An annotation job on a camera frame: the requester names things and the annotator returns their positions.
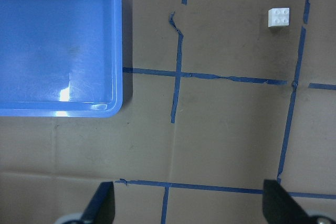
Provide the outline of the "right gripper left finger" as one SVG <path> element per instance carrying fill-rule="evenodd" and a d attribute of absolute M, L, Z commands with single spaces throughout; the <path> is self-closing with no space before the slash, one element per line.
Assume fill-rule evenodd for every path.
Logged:
<path fill-rule="evenodd" d="M 115 197 L 113 182 L 102 182 L 80 217 L 80 223 L 113 223 Z"/>

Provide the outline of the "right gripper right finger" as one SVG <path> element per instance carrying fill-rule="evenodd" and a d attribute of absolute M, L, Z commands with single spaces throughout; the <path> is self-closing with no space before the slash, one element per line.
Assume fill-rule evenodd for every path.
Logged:
<path fill-rule="evenodd" d="M 306 223 L 310 219 L 276 180 L 264 180 L 262 211 L 267 223 Z"/>

